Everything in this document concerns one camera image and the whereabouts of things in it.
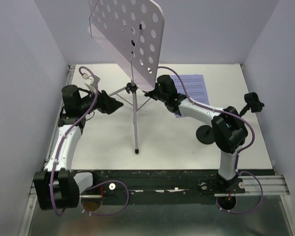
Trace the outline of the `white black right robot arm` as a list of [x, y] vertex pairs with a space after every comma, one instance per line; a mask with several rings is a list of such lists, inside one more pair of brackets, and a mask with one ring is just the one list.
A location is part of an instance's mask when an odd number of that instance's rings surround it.
[[223, 193], [232, 189], [238, 177], [236, 154], [248, 135], [244, 122], [237, 117], [237, 110], [229, 106], [219, 112], [211, 106], [197, 106], [186, 95], [177, 92], [169, 75], [159, 76], [154, 90], [145, 92], [144, 95], [163, 102], [168, 111], [201, 121], [212, 129], [214, 142], [221, 153], [216, 187]]

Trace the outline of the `lilac tripod music stand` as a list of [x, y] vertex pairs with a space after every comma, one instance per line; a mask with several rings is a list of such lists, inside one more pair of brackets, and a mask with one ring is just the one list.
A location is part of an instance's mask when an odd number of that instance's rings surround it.
[[90, 36], [114, 59], [130, 78], [122, 91], [132, 95], [134, 151], [139, 153], [137, 90], [155, 88], [164, 14], [154, 0], [90, 0]]

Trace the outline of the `white sheet music page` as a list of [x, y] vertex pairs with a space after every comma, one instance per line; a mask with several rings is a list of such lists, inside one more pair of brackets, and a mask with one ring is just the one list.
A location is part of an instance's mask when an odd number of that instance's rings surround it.
[[197, 102], [209, 105], [208, 94], [204, 81], [204, 76], [195, 75], [180, 75], [188, 95]]

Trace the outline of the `black clip microphone stand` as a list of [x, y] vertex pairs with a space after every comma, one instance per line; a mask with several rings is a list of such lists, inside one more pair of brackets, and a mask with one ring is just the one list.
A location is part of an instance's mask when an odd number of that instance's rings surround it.
[[251, 113], [261, 112], [264, 108], [264, 103], [259, 100], [257, 93], [250, 92], [244, 95], [244, 100], [246, 105], [240, 111], [239, 116], [242, 117], [246, 114], [247, 111], [251, 111]]

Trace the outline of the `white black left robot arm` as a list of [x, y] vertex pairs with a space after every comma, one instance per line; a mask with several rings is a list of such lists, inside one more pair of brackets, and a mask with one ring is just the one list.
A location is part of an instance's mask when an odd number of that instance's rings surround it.
[[110, 115], [123, 106], [104, 90], [93, 92], [68, 85], [61, 92], [64, 112], [58, 120], [56, 144], [44, 169], [36, 172], [33, 178], [41, 209], [52, 209], [58, 216], [68, 208], [76, 208], [83, 191], [94, 194], [99, 188], [91, 172], [72, 173], [72, 161], [86, 116], [95, 110]]

